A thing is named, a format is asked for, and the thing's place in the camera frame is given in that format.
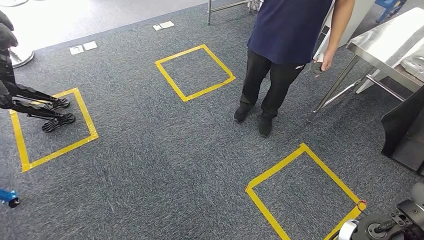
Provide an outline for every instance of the yellow tape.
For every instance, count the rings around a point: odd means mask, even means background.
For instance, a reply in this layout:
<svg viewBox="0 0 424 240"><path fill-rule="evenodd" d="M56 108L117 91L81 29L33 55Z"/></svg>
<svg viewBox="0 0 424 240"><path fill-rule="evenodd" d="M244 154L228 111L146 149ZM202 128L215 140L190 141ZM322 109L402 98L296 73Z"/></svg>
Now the yellow tape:
<svg viewBox="0 0 424 240"><path fill-rule="evenodd" d="M25 146L24 135L22 134L21 124L19 123L18 114L15 111L10 115L10 118L12 120L22 171L25 172L29 170L27 169L27 166L30 164L30 160L28 158L27 147Z"/></svg>
<svg viewBox="0 0 424 240"><path fill-rule="evenodd" d="M75 142L69 146L66 146L58 151L55 151L45 157L42 157L38 160L35 160L33 162L30 163L29 157L28 157L28 152L27 152L27 147L25 146L25 141L24 141L24 136L22 134L22 129L21 129L21 124L19 123L19 119L18 119L18 113L16 111L10 111L10 117L11 117L11 121L12 121L12 125L13 125L13 130L15 133L15 138L16 138L16 145L17 145L17 149L19 151L19 158L20 158L20 163L22 166L22 173L33 169L47 161L50 161L56 157L59 157L60 155L63 155L69 151L72 151L90 141L93 141L95 139L97 139L99 137L96 128L94 127L93 121L89 115L89 112L87 110L86 104L81 96L80 91L78 90L78 88L73 88L61 93L58 93L56 95L54 95L53 97L55 98L61 98L63 96L69 95L69 94L74 94L75 95L75 99L76 102L78 103L78 106L81 110L82 116L85 120L85 123L87 124L88 127L88 131L90 132L90 136L86 137L82 140L79 140L78 142ZM32 104L38 105L41 104L40 102L32 102Z"/></svg>
<svg viewBox="0 0 424 240"><path fill-rule="evenodd" d="M260 212L263 214L263 216L268 220L269 224L274 228L278 236L282 240L290 240L287 233L283 230L283 228L280 226L280 224L277 222L277 220L274 218L274 216L270 213L270 211L267 209L267 207L264 205L264 203L259 199L258 195L253 191L251 188L246 189L246 193L249 195L249 197L252 199L254 204L256 204L257 208L260 210Z"/></svg>
<svg viewBox="0 0 424 240"><path fill-rule="evenodd" d="M177 84L174 82L174 80L171 78L171 76L167 73L167 71L164 69L164 67L162 66L162 63L169 61L171 59L180 57L182 55L191 53L193 51L200 50L200 49L204 49L209 54L209 56L211 56L212 59L228 74L228 79L226 79L225 81L223 81L221 83L210 86L206 89L198 91L194 94L186 96L186 95L184 95L183 91L181 91L181 89L177 86ZM236 79L236 77L233 75L233 73L230 71L230 69L227 66L225 66L225 64L205 44L202 44L200 46L193 47L191 49L182 51L182 52L174 54L172 56L168 56L168 57L165 57L163 59L157 60L155 62L155 64L156 64L157 68L159 69L159 71L162 73L162 75L165 77L166 81L169 83L169 85L171 85L172 89L176 92L176 94L179 96L179 98L181 98L181 100L183 102L187 102L189 100L192 100L194 98L197 98L199 96L207 94L207 93L209 93L209 92L211 92L211 91L213 91L217 88L220 88L220 87L230 83L234 79Z"/></svg>
<svg viewBox="0 0 424 240"><path fill-rule="evenodd" d="M329 240L330 237L337 232L342 225L349 219L355 219L360 214L361 211L356 206L357 203L360 202L359 198L338 178L325 164L323 161L321 161L315 153L312 152L312 150L304 143L300 144L300 147L295 150L292 154L281 160L279 163L271 167L270 169L266 170L259 176L255 177L253 180L249 182L246 188L246 193L249 195L249 197L252 199L254 204L257 206L257 208L260 210L260 212L263 214L263 216L268 220L269 224L274 228L275 232L278 234L278 236L282 240L290 240L287 233L283 230L283 228L280 226L280 224L277 222L277 220L274 218L274 216L270 213L270 211L267 209L267 207L264 205L264 203L259 199L259 197L256 195L253 188L260 184L261 182L265 181L269 177L271 177L276 172L280 171L282 168L287 166L289 163L291 163L294 159L299 157L301 154L307 153L315 163L317 163L322 170L354 201L355 207L335 226L335 228L324 238L324 240Z"/></svg>

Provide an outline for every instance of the black shoe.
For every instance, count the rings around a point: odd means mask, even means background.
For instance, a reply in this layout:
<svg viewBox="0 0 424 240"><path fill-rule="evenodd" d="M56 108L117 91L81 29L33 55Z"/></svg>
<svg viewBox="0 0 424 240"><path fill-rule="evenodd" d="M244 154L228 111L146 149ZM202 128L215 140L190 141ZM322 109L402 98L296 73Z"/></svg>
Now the black shoe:
<svg viewBox="0 0 424 240"><path fill-rule="evenodd" d="M248 116L249 111L250 108L239 106L234 113L234 120L238 123L242 123Z"/></svg>
<svg viewBox="0 0 424 240"><path fill-rule="evenodd" d="M268 135L270 135L272 129L273 129L273 119L262 117L260 119L260 124L259 124L259 134L262 137L266 138L268 137Z"/></svg>

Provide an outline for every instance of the black pants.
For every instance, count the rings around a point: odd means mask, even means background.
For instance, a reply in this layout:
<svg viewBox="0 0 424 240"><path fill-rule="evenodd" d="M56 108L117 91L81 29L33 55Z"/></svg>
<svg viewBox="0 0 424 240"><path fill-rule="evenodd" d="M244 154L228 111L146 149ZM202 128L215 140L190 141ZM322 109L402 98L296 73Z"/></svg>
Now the black pants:
<svg viewBox="0 0 424 240"><path fill-rule="evenodd" d="M276 64L249 50L247 53L246 78L240 105L243 108L251 109L256 104L262 80L270 71L271 87L262 102L262 116L270 119L275 118L284 98L286 98L290 84L293 83L304 68L305 64Z"/></svg>

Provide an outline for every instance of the carpet floor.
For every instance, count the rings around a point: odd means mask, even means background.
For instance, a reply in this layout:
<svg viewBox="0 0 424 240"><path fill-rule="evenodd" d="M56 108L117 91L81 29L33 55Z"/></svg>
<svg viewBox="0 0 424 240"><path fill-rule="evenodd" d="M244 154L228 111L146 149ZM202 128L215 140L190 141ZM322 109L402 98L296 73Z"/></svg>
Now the carpet floor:
<svg viewBox="0 0 424 240"><path fill-rule="evenodd" d="M0 211L4 239L280 239L245 189L305 143L360 199L366 214L385 214L422 178L386 158L381 117L399 102L373 86L350 93L307 123L306 117L353 56L341 48L332 68L309 67L290 87L269 138L258 134L260 107L233 121L246 72L255 14L235 7L206 24L199 5L114 31L45 48L16 69L17 82L48 94L78 88L98 139L21 173L8 111L0 111L0 183L19 207ZM173 21L155 31L152 25ZM68 47L98 48L71 55ZM235 80L183 102L155 62L205 44ZM228 75L203 49L162 64L186 95ZM347 77L368 67L360 61ZM259 101L270 86L265 79ZM75 97L63 112L73 125L41 133L42 120L18 114L30 162L88 137ZM254 189L292 240L323 239L355 206L307 155Z"/></svg>

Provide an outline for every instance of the blue object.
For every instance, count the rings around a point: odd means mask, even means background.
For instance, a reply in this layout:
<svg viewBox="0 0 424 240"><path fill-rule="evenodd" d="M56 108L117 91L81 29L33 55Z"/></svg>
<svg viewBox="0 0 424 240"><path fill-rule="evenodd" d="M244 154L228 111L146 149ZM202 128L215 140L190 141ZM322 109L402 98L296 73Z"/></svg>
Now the blue object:
<svg viewBox="0 0 424 240"><path fill-rule="evenodd" d="M332 0L265 0L247 44L275 64L309 63Z"/></svg>
<svg viewBox="0 0 424 240"><path fill-rule="evenodd" d="M6 191L0 189L0 201L2 201L2 203L7 202L11 208L19 205L19 198L16 191Z"/></svg>
<svg viewBox="0 0 424 240"><path fill-rule="evenodd" d="M377 20L377 24L386 20L387 17L397 14L406 2L407 0L376 0L375 4L385 8L385 11Z"/></svg>
<svg viewBox="0 0 424 240"><path fill-rule="evenodd" d="M0 189L0 201L10 202L16 198L18 198L16 191L6 191Z"/></svg>

